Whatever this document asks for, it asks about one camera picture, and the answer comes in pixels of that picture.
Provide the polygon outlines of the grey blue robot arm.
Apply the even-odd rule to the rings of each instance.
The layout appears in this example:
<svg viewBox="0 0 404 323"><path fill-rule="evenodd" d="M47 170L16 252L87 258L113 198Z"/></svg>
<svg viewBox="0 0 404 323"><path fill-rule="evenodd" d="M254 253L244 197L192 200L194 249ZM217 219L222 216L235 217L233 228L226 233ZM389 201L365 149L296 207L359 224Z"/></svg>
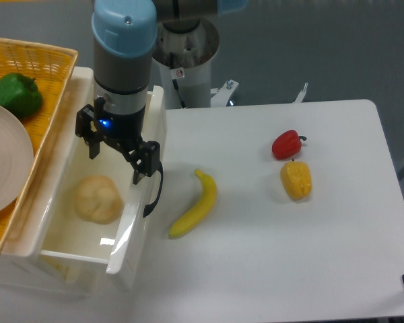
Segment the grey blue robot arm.
<svg viewBox="0 0 404 323"><path fill-rule="evenodd" d="M210 106L220 37L207 17L245 7L246 1L95 1L95 98L75 124L90 157L101 144L115 149L132 165L134 183L160 171L159 143L141 135L152 64L171 107Z"/></svg>

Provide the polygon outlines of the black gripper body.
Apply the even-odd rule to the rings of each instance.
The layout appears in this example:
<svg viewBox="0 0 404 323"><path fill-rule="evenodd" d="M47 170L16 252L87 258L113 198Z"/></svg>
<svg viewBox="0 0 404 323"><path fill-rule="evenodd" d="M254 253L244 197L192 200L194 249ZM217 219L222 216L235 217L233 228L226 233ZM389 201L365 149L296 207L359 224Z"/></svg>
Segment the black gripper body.
<svg viewBox="0 0 404 323"><path fill-rule="evenodd" d="M84 140L98 138L119 152L134 170L152 176L161 170L160 144L142 137L145 108L131 114L114 114L105 110L106 102L96 100L77 112L75 135Z"/></svg>

